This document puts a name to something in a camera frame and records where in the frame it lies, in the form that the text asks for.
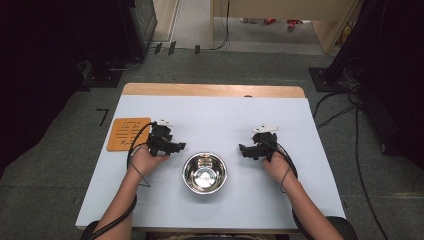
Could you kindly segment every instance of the white table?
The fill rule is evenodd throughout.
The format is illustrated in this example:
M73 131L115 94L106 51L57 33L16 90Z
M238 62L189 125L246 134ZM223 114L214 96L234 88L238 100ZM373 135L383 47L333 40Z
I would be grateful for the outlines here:
M239 143L253 145L251 129L262 123L280 127L278 142L291 155L299 180L324 215L345 217L306 98L122 95L114 119L124 117L165 118L174 123L173 141L187 143L185 150L171 154L146 178L151 188L139 187L134 227L174 232L297 232L279 184L265 173L260 161L243 158L238 149ZM110 129L77 227L102 217L125 175L126 152L106 150L109 134ZM228 179L212 195L193 193L182 179L186 160L201 151L217 154L227 165Z

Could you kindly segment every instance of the orange mat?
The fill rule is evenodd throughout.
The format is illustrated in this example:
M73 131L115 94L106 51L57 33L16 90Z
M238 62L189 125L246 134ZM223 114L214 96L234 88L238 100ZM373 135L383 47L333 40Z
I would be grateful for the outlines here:
M115 119L106 149L108 151L128 151L140 129L150 122L150 118ZM138 137L134 146L145 143L149 132L150 126L143 130L143 133Z

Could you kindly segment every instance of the bowl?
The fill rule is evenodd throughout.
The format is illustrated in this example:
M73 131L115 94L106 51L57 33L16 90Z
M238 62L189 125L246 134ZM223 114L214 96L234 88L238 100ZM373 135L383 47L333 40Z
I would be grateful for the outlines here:
M183 179L193 192L211 194L224 185L227 167L217 155L201 152L187 160L183 168Z

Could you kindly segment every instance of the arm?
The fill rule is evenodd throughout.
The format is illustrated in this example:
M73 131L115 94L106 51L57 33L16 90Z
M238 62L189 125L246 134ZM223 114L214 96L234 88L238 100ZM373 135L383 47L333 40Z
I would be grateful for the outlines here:
M269 175L277 182L282 183L281 187L286 191L296 216L313 238L317 240L343 239L309 198L281 154L275 152L271 162L264 160L263 163Z
M169 156L152 157L146 145L142 145L138 152L132 158L134 166L143 176L151 173L157 165L167 160ZM96 229L101 229L120 217L131 206L137 192L138 184L142 176L137 172L134 166L128 167L127 173L122 180L121 186L104 213ZM132 214L120 222L117 226L105 232L97 239L131 239Z

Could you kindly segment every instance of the black cable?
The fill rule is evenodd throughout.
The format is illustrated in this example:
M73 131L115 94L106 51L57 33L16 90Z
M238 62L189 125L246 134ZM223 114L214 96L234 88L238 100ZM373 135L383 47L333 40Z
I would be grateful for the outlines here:
M355 127L356 127L356 134L355 134L356 135L356 139L355 139L355 160L356 160L356 167L358 169L358 175L359 175L359 180L361 182L362 190L364 191L365 198L367 199L368 206L369 206L369 208L371 210L371 213L372 213L372 215L374 217L374 220L377 223L377 226L380 229L381 233L383 234L384 239L388 240L388 237L387 237L386 233L384 232L384 229L381 226L380 221L377 218L377 215L375 214L374 207L372 206L370 197L368 196L368 191L365 188L364 179L362 178L362 171L361 171L361 166L359 164L359 154L358 154L358 152L359 152L359 123L358 123L359 122L358 121L359 108L360 108L360 106L358 105L357 108L356 108L356 114L355 114Z
M156 122L150 122L146 125L144 125L137 133L137 135L134 137L134 140L131 143L131 146L128 150L128 155L127 155L127 169L131 163L131 154L134 151L135 148L141 146L142 144L138 144L137 146L134 147L134 144L137 142L138 137L143 133L144 129L146 129L148 126L150 125L154 125L156 124ZM144 181L147 183L147 185L142 185L141 186L146 186L146 187L150 187L150 184L146 181L146 179L144 179ZM90 237L88 237L88 240L91 239L96 239L98 238L100 235L102 235L103 233L109 231L111 228L115 227L116 225L118 225L120 222L122 222L125 218L127 218L131 212L134 210L135 206L137 204L137 195L135 195L134 197L134 201L132 202L131 206L128 208L127 211L124 212L124 214L122 214L119 218L115 219L114 221L112 221L111 223L109 223L108 225L102 227L101 229L97 230L96 232L92 233L90 235Z
M415 178L414 182L412 183L412 190L411 190L411 192L415 192L415 184L417 183L418 179L420 177L422 177L422 176L424 176L424 172L418 174L418 176Z
M228 3L227 3L227 19L226 19L225 38L224 38L224 40L222 41L222 43L219 47L211 48L210 50L219 50L219 49L223 48L225 45L227 45L227 43L230 44L230 41L229 41L230 31L228 30L228 17L229 17L229 14L230 14L230 2L231 2L231 0L228 0Z
M333 93L329 93L329 94L325 95L324 97L322 97L322 98L318 101L317 105L315 106L315 111L314 111L314 113L312 114L312 117L313 117L313 118L315 118L315 116L316 116L316 115L317 115L317 113L318 113L319 106L321 105L321 103L322 103L324 100L326 100L326 99L327 99L327 98L329 98L329 97L336 96L336 95L339 95L339 94L346 94L346 92L333 92Z
M136 68L138 65L140 65L140 63L142 62L142 58L140 58L139 60L138 60L138 62L135 64L135 65L133 65L133 66L131 66L131 67L129 67L129 68L109 68L109 71L112 71L112 72L114 72L114 71L129 71L129 70L133 70L134 68Z
M323 123L317 125L317 129L320 129L320 128L324 127L325 125L329 124L333 119L339 117L340 115L343 115L345 113L350 112L352 109L355 108L355 106L356 106L356 104L352 104L351 106L349 106L349 107L343 109L342 111L338 112L334 116L332 116L329 119L325 120Z
M134 147L134 144L137 142L137 139L138 139L138 137L143 133L143 131L144 131L144 129L146 129L148 126L153 126L153 125L156 125L156 122L150 122L150 123L148 123L148 124L146 124L146 125L144 125L139 131L138 131L138 133L137 133L137 135L135 135L135 137L134 137L134 139L133 139L133 141L132 141L132 143L131 143L131 146L130 146L130 148L129 148L129 150L128 150L128 155L127 155L127 168L130 166L130 161L131 161L131 154L133 153L133 151L134 151L134 149L136 148L136 147L138 147L138 146L140 146L141 144L139 144L139 145L137 145L137 146L135 146ZM144 182L146 182L146 184L147 185L144 185L144 184L139 184L140 186L143 186L143 187L150 187L150 184L147 182L147 180L144 178L144 176L142 176L143 177L143 180L144 180Z
M365 56L360 56L360 57L354 57L354 58L346 59L346 60L345 60L342 64L340 64L340 66L339 66L339 68L337 68L337 71L336 71L336 72L338 72L341 68L346 67L346 66L347 66L347 64L348 64L349 62L351 62L351 61L367 59L367 58L371 57L372 55L374 55L374 54L377 52L377 49L378 49L378 46L380 45L380 40L381 40L381 32L382 32L382 29L383 29L384 16L386 15L386 6L387 6L387 1L388 1L388 0L386 0L386 1L384 2L383 12L382 12L382 15L381 15L381 21L380 21L380 28L379 28L379 30L378 30L378 37L377 37L377 42L376 42L376 44L375 44L376 46L375 46L375 48L374 48L374 51L372 51L371 53L369 53L369 54L367 54L367 55L365 55Z
M294 163L293 163L290 155L287 153L287 151L279 143L277 143L277 145L281 148L282 151L279 148L277 148L275 146L272 146L271 144L269 144L268 142L266 142L266 141L264 141L262 139L259 139L259 141L261 141L263 144L271 147L272 149L274 149L275 151L277 151L279 154L281 154L281 156L284 157L284 159L286 160L286 162L291 167L291 169L292 169L294 175L296 176L296 178L298 178L296 166L294 165Z
M97 230L96 232L92 233L87 238L87 240L96 239L96 238L100 237L100 235L102 235L103 233L109 231L110 229L112 229L113 227L118 225L120 222L122 222L125 218L127 218L131 214L131 212L134 210L136 204L137 204L137 195L135 195L134 201L132 202L131 206L128 208L128 210L124 214L122 214L122 216L115 219L113 222L109 223L108 225L102 227L101 229Z

